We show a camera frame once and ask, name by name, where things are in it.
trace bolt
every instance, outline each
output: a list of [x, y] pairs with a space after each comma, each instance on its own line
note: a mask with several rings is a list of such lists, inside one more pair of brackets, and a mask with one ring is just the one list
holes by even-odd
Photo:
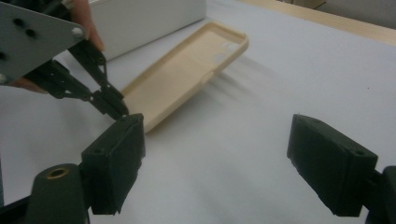
[[5, 84], [8, 81], [8, 77], [0, 73], [0, 84]]
[[78, 27], [72, 29], [72, 34], [76, 38], [82, 38], [84, 36], [84, 31]]

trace finger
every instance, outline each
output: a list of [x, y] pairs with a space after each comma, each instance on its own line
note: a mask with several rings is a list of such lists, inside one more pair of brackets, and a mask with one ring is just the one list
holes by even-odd
[[74, 7], [71, 9], [72, 21], [82, 25], [86, 30], [86, 36], [101, 51], [105, 50], [105, 45], [100, 38], [96, 27], [92, 21], [91, 10], [87, 0], [74, 0]]
[[19, 79], [17, 79], [16, 81], [12, 82], [11, 84], [9, 84], [9, 86], [12, 87], [17, 87], [17, 88], [23, 88], [26, 89], [28, 91], [34, 91], [37, 93], [47, 93], [46, 91], [44, 91], [43, 89], [39, 88], [35, 83], [33, 83], [32, 81], [21, 77]]

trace cream plastic case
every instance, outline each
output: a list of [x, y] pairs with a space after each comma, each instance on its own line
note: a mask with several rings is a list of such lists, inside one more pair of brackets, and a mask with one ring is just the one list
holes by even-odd
[[147, 133], [247, 48], [247, 35], [209, 22], [122, 90], [124, 102], [143, 114]]

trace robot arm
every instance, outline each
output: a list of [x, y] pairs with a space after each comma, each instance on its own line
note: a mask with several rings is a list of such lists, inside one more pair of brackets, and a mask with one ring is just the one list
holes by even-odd
[[[83, 27], [69, 21], [69, 5], [64, 0], [0, 2], [0, 84], [26, 77], [55, 98], [90, 102], [120, 119], [129, 114], [123, 96], [107, 80], [105, 56], [85, 40]], [[66, 49], [97, 82], [98, 91], [91, 92], [52, 60]]]

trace metal bracket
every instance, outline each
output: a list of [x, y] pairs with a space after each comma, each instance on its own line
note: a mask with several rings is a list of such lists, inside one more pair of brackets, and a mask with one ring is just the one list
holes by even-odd
[[0, 2], [0, 84], [36, 69], [85, 38], [82, 26]]

